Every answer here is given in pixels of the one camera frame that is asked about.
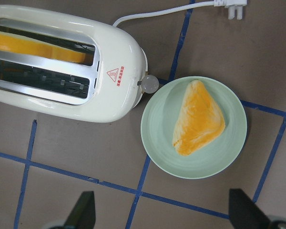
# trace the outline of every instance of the blue tape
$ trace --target blue tape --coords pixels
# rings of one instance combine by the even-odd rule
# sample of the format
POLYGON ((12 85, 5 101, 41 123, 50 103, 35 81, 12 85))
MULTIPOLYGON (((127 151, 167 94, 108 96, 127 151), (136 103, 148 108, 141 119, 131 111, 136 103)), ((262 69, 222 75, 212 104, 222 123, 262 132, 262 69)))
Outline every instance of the blue tape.
POLYGON ((246 107, 249 107, 249 108, 253 108, 253 109, 256 109, 256 110, 264 111, 264 112, 271 113, 271 114, 274 114, 274 115, 279 115, 279 116, 282 116, 282 117, 286 116, 286 112, 280 111, 280 110, 277 110, 277 109, 274 109, 274 108, 271 108, 271 107, 255 104, 255 103, 244 101, 244 100, 241 100, 241 103, 242 103, 243 106, 246 106, 246 107))
POLYGON ((29 147, 28 147, 28 152, 27 152, 27 160, 31 160, 32 158, 36 130, 37 130, 37 121, 34 120, 32 123, 32 128, 31 128, 31 135, 30 135, 29 147))
POLYGON ((130 212, 129 212, 129 215, 128 215, 128 219, 127 219, 127 222, 126 222, 125 229, 129 229, 131 227, 131 225, 132 225, 134 212, 135 212, 135 210, 137 208, 138 201, 139 201, 139 196, 135 196, 134 200, 133 200, 132 207, 130 208, 130 212))
POLYGON ((18 205, 17 205, 17 209, 16 209, 16 215, 15 215, 15 219, 14 219, 14 229, 17 229, 18 225, 19 225, 19 219, 20 219, 20 215, 21 215, 23 199, 24 199, 24 194, 25 194, 27 182, 28 182, 28 175, 29 175, 29 169, 30 169, 30 165, 27 163, 27 161, 30 160, 32 157, 36 129, 37 129, 37 121, 34 120, 32 123, 31 135, 30 135, 30 140, 29 140, 29 145, 28 145, 28 152, 27 152, 27 156, 26 156, 27 160, 24 161, 26 164, 25 164, 25 168, 24 168, 24 172, 23 172, 22 183, 21 183, 21 188, 20 188, 20 195, 19 195, 18 205))
POLYGON ((6 159, 9 159, 9 160, 13 160, 13 161, 17 161, 17 162, 20 162, 20 163, 26 163, 26 159, 23 159, 23 158, 20 158, 20 157, 17 157, 17 156, 13 156, 13 155, 9 155, 9 154, 5 154, 5 153, 0 153, 0 157, 2 158, 6 158, 6 159))
POLYGON ((70 172, 70 171, 67 171, 67 170, 63 170, 63 169, 60 169, 60 168, 47 166, 47 165, 44 165, 44 164, 41 164, 41 163, 37 163, 37 162, 30 162, 30 165, 34 166, 34 167, 42 168, 42 169, 45 169, 45 170, 48 170, 48 171, 51 171, 51 172, 54 172, 54 173, 59 173, 59 174, 65 175, 65 176, 69 176, 69 177, 77 178, 77 179, 80 179, 80 180, 92 182, 92 183, 99 184, 99 185, 106 186, 106 187, 111 187, 111 188, 114 188, 114 189, 117 189, 117 190, 121 190, 121 191, 124 191, 124 192, 132 193, 132 194, 136 193, 136 190, 133 189, 133 188, 128 188, 128 187, 125 187, 125 186, 117 185, 117 184, 106 182, 106 181, 99 181, 99 179, 96 179, 96 178, 93 178, 93 177, 89 177, 89 176, 84 176, 84 175, 81 175, 81 174, 78 174, 78 173, 73 173, 73 172, 70 172))
POLYGON ((229 219, 229 216, 227 214, 224 214, 224 213, 221 213, 221 212, 217 212, 217 211, 212 211, 212 210, 209 210, 209 209, 206 209, 206 208, 197 207, 197 206, 194 206, 194 205, 191 205, 191 204, 186 204, 186 203, 183 203, 183 202, 180 202, 180 201, 176 201, 176 200, 172 200, 172 199, 168 199, 168 198, 165 198, 165 197, 160 197, 160 196, 157 196, 157 195, 154 195, 154 194, 143 192, 142 196, 146 197, 146 198, 158 200, 158 201, 161 201, 161 202, 164 202, 164 203, 167 203, 167 204, 172 204, 172 205, 183 207, 183 208, 187 208, 187 209, 190 209, 190 210, 199 211, 199 212, 202 212, 202 213, 205 213, 205 214, 208 214, 208 215, 217 216, 217 217, 220 217, 220 218, 223 218, 223 219, 229 219))
POLYGON ((30 168, 29 165, 25 165, 23 177, 22 177, 21 188, 20 188, 20 195, 19 195, 19 200, 18 200, 18 205, 17 205, 17 210, 16 210, 16 215, 15 215, 15 219, 14 219, 14 229, 17 229, 18 225, 19 225, 19 219, 20 219, 22 205, 23 205, 25 188, 27 186, 27 181, 28 181, 29 168, 30 168))
POLYGON ((255 191, 254 196, 253 196, 253 202, 257 202, 258 197, 261 194, 263 185, 264 185, 264 183, 266 181, 266 178, 267 178, 267 175, 269 173, 269 170, 270 170, 270 167, 272 165, 272 162, 273 162, 273 160, 274 160, 274 158, 276 156, 276 152, 277 152, 277 149, 278 149, 278 147, 280 145, 280 142, 282 140, 282 137, 283 137, 283 134, 285 132, 285 129, 286 129, 286 115, 284 116, 283 122, 282 122, 281 127, 279 129, 279 132, 278 132, 278 134, 276 136, 275 143, 274 143, 274 145, 272 147, 272 150, 270 152, 269 158, 268 158, 268 160, 266 162, 266 166, 265 166, 265 168, 263 170, 262 176, 261 176, 261 178, 259 180, 259 183, 257 185, 256 191, 255 191))
MULTIPOLYGON (((193 3, 195 3, 195 0, 190 0, 189 4, 193 4, 193 3)), ((183 25, 182 25, 182 28, 181 28, 179 41, 178 41, 178 44, 177 44, 177 47, 176 47, 176 51, 175 51, 175 55, 174 55, 174 59, 173 59, 172 67, 171 67, 170 76, 168 78, 169 82, 174 80, 175 75, 176 75, 179 54, 180 54, 180 51, 181 51, 181 49, 183 47, 183 44, 184 44, 184 40, 185 40, 187 28, 189 27, 189 21, 190 21, 190 17, 192 15, 192 12, 193 12, 193 9, 188 9, 186 11, 186 15, 185 15, 184 22, 183 22, 183 25)))
POLYGON ((135 210, 137 208, 137 203, 139 201, 140 195, 142 194, 142 188, 143 188, 143 184, 144 184, 144 181, 145 181, 145 178, 146 178, 146 174, 147 174, 147 170, 148 170, 150 161, 151 161, 151 159, 149 158, 148 155, 146 155, 144 166, 143 166, 142 173, 141 173, 141 176, 140 176, 140 180, 139 180, 139 183, 138 183, 138 188, 136 190, 135 197, 134 197, 134 200, 133 200, 133 204, 132 204, 132 207, 130 208, 128 219, 127 219, 127 222, 126 222, 126 226, 125 226, 126 229, 129 229, 131 224, 132 224, 133 217, 134 217, 134 212, 135 212, 135 210))
POLYGON ((158 78, 159 84, 166 85, 169 81, 158 78))

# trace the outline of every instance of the warning label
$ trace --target warning label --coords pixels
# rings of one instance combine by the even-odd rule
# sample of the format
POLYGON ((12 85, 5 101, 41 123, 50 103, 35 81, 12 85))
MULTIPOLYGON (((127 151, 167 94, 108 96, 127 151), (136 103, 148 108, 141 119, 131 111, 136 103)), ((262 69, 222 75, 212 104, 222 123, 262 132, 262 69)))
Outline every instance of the warning label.
POLYGON ((113 69, 111 71, 108 71, 107 74, 110 76, 110 78, 115 82, 116 81, 116 77, 118 76, 118 72, 119 72, 119 69, 116 68, 116 69, 113 69))
POLYGON ((118 87, 121 85, 123 72, 124 72, 124 66, 121 67, 121 71, 120 71, 120 74, 119 74, 119 80, 118 80, 118 83, 116 84, 118 87))

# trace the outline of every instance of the toaster slot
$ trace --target toaster slot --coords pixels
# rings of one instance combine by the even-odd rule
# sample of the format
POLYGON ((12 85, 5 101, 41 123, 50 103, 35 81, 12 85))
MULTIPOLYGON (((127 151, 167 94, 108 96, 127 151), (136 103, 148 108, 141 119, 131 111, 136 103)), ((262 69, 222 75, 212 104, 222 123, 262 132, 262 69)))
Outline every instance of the toaster slot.
POLYGON ((4 60, 0 60, 0 80, 13 83, 9 89, 19 93, 25 94, 26 90, 25 88, 24 90, 19 90, 19 87, 16 85, 28 86, 78 98, 87 98, 90 83, 87 78, 4 60))
POLYGON ((71 105, 81 105, 93 98, 98 86, 100 54, 91 37, 7 18, 0 18, 0 33, 24 36, 90 56, 88 62, 78 63, 0 50, 0 90, 71 105))

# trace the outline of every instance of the power plug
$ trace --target power plug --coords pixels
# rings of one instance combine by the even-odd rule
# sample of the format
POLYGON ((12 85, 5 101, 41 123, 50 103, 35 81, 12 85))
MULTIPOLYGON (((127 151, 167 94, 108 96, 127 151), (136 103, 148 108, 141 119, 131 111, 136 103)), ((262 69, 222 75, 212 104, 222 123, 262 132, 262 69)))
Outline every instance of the power plug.
POLYGON ((229 14, 228 19, 233 19, 235 17, 241 20, 243 18, 243 6, 247 5, 247 0, 214 0, 214 6, 224 6, 228 8, 229 14))

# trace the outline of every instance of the red warning symbol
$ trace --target red warning symbol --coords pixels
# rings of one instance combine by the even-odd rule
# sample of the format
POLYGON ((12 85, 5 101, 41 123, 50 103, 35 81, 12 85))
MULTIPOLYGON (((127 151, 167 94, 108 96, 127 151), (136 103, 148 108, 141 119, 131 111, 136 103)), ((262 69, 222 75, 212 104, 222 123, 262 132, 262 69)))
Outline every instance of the red warning symbol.
POLYGON ((107 74, 110 76, 110 78, 115 82, 116 81, 116 77, 118 76, 118 72, 119 72, 119 69, 116 68, 116 69, 113 69, 109 72, 107 72, 107 74))

